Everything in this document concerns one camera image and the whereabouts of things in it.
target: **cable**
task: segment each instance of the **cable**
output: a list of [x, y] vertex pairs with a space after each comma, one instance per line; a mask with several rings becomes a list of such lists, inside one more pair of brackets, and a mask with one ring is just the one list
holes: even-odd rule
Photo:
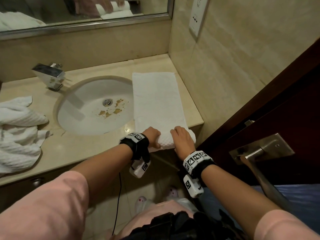
[[115, 221], [114, 221], [114, 227], [113, 227], [112, 235], [115, 233], [117, 217], [118, 217], [118, 209], [119, 209], [119, 200], [120, 200], [120, 194], [121, 194], [121, 189], [122, 189], [121, 174], [120, 173], [119, 173], [119, 179], [120, 179], [120, 191], [119, 191], [119, 196], [118, 196], [117, 213], [115, 215]]

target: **white sink basin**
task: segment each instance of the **white sink basin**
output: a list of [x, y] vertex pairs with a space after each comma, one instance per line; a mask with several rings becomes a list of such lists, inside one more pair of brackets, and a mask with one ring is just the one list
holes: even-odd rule
[[134, 118], [132, 81], [119, 76], [99, 76], [71, 86], [58, 101], [60, 126], [78, 135], [101, 135]]

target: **countertop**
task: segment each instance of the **countertop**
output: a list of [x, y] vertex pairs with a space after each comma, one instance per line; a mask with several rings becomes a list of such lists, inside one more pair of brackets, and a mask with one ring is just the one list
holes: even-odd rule
[[41, 129], [50, 130], [53, 135], [42, 144], [42, 155], [31, 169], [3, 176], [0, 178], [0, 185], [82, 161], [118, 145], [119, 138], [134, 131], [133, 120], [120, 129], [103, 135], [75, 135], [65, 131], [55, 122], [53, 117], [54, 104], [60, 96], [63, 96], [63, 92], [67, 88], [79, 81], [96, 76], [110, 75], [122, 76], [132, 80], [133, 72], [174, 72], [188, 127], [203, 124], [203, 119], [197, 107], [167, 54], [68, 71], [66, 72], [66, 80], [63, 82], [64, 86], [59, 92], [48, 90], [38, 77], [3, 83], [0, 102], [32, 95], [33, 102], [30, 108], [44, 114], [49, 119], [49, 124], [42, 126]]

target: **faucet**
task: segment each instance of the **faucet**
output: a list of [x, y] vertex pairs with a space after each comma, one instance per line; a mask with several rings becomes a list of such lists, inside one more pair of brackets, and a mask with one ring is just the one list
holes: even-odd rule
[[37, 64], [32, 71], [47, 85], [48, 89], [52, 91], [59, 91], [63, 86], [62, 82], [65, 79], [66, 73], [60, 68], [61, 64], [51, 63], [50, 65]]

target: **mirror frame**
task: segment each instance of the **mirror frame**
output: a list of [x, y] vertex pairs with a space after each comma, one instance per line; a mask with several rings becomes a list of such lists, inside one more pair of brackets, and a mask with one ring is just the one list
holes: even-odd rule
[[168, 0], [166, 13], [147, 14], [142, 16], [115, 18], [107, 20], [80, 22], [74, 24], [59, 24], [46, 27], [18, 29], [0, 32], [0, 40], [20, 39], [32, 36], [55, 35], [61, 33], [91, 30], [98, 28], [107, 28], [115, 26], [123, 26], [130, 24], [149, 23], [162, 20], [172, 19], [174, 11], [174, 0]]

